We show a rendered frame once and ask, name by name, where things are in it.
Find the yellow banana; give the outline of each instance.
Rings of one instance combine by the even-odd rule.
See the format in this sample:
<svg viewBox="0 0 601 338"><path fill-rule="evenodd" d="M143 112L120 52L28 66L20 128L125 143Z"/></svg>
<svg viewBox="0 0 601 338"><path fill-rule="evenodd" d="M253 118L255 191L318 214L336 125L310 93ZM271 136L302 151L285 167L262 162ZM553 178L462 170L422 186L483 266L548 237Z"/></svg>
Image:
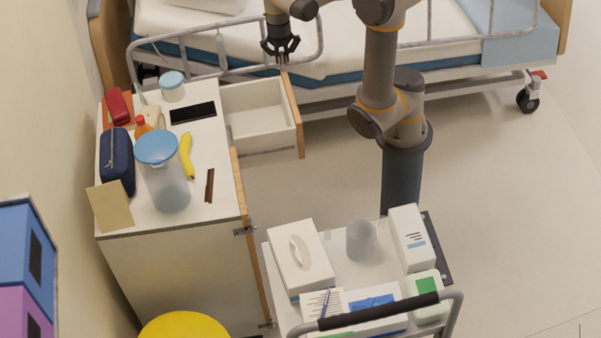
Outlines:
<svg viewBox="0 0 601 338"><path fill-rule="evenodd" d="M186 132L182 136L182 140L179 142L179 154L182 156L182 162L184 164L185 176L194 180L194 166L190 160L190 148L192 147L192 135L190 132Z"/></svg>

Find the blue box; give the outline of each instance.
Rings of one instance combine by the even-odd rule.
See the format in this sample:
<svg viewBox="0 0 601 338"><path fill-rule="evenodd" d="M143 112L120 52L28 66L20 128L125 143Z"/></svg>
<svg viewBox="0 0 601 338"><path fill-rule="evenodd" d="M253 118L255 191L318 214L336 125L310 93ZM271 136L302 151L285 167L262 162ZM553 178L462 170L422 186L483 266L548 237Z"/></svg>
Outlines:
<svg viewBox="0 0 601 338"><path fill-rule="evenodd" d="M29 203L0 207L0 287L24 286L54 323L56 248Z"/></svg>

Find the black cylindrical pedestal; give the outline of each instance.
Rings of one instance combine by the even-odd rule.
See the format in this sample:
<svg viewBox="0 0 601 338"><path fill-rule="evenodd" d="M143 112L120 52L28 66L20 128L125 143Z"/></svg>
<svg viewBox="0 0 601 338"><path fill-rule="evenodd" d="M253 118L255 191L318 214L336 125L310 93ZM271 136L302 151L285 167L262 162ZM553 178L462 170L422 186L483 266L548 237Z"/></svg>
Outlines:
<svg viewBox="0 0 601 338"><path fill-rule="evenodd" d="M388 209L419 202L422 185L423 153L415 156L394 156L382 152L382 196L380 215Z"/></svg>

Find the hospital bed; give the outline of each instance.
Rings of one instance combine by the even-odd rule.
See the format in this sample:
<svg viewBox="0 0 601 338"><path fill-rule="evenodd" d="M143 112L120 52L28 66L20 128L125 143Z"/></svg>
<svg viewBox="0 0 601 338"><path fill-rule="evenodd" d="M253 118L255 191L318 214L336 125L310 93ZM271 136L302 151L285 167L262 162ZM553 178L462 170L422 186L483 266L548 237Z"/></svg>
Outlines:
<svg viewBox="0 0 601 338"><path fill-rule="evenodd" d="M420 70L426 80L426 99L482 92L493 88L523 87L524 70L555 64L565 52L572 0L540 0L537 26L529 34L478 39L477 35L518 31L532 25L534 0L494 0L495 19L489 27L491 0L424 1L407 13L399 33L397 65ZM159 37L193 27L261 16L262 0L247 0L236 15L211 13L161 0L136 0L131 40ZM303 120L344 115L361 83L365 26L357 20L349 1L334 2L320 10L324 49L319 58L289 67L294 95ZM293 33L301 43L291 60L308 58L318 49L314 23L292 19ZM221 71L217 31L187 34L185 63L194 75ZM266 62L258 47L263 38L254 23L220 30L230 70ZM437 44L439 38L463 37L463 41ZM184 70L178 39L155 41L131 52L137 63ZM243 78L274 76L277 70L244 74ZM224 81L240 81L223 77Z"/></svg>

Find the robotic arm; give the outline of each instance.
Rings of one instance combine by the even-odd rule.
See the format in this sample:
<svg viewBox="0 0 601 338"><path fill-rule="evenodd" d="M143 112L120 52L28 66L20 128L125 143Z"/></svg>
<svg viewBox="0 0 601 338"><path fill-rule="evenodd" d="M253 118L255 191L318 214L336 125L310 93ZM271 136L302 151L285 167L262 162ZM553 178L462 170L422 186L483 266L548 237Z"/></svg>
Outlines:
<svg viewBox="0 0 601 338"><path fill-rule="evenodd" d="M283 48L286 62L301 41L291 32L290 16L313 20L319 7L333 1L264 0L268 36L261 47L276 59ZM348 108L348 119L360 135L376 138L385 152L405 151L406 156L423 153L432 140L431 127L423 116L421 74L398 67L395 76L398 31L405 25L407 9L420 1L352 0L366 35L363 82L355 103Z"/></svg>

